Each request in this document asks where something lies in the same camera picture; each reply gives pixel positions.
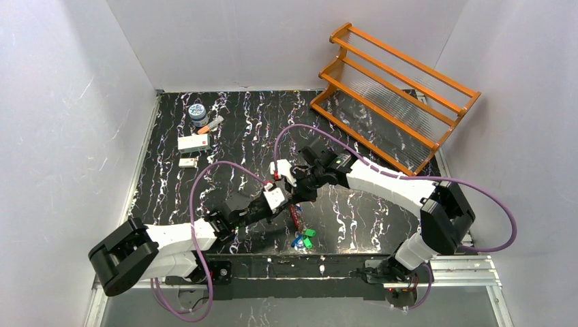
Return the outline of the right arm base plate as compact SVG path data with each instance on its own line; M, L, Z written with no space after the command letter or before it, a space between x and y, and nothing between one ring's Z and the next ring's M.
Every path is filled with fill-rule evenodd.
M428 282L428 268L431 268L429 262L419 264L411 270L394 259L369 259L354 270L352 275L355 274L369 284L401 283L406 287L413 287L419 281Z

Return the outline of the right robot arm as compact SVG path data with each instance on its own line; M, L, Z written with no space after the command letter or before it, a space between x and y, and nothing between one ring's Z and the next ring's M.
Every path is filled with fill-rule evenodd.
M453 255L476 218L455 182L408 179L350 151L336 154L323 144L306 146L301 154L306 166L286 159L270 165L271 174L286 180L293 197L311 201L321 186L341 185L393 202L419 219L420 228L388 259L390 270L409 272L437 255Z

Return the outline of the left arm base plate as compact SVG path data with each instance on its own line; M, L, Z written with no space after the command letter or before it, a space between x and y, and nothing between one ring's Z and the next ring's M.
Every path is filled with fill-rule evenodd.
M207 275L202 265L186 277L166 277L166 285L208 285L209 280L213 285L228 285L232 281L232 263L228 260L209 260L207 262L209 274Z

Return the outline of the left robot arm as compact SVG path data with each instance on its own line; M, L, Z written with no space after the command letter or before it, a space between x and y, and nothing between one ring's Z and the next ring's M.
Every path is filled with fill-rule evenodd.
M128 219L88 253L107 296L122 294L139 281L160 277L190 278L200 268L198 251L234 238L237 228L272 220L295 203L280 189L250 198L233 193L194 223L147 225Z

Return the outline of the keyring with coloured key tags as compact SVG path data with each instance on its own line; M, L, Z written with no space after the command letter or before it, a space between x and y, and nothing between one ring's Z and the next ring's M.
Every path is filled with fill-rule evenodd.
M301 207L291 205L289 206L289 212L296 227L295 238L291 243L291 247L295 249L313 249L312 238L316 236L317 232L315 229L306 226L301 214Z

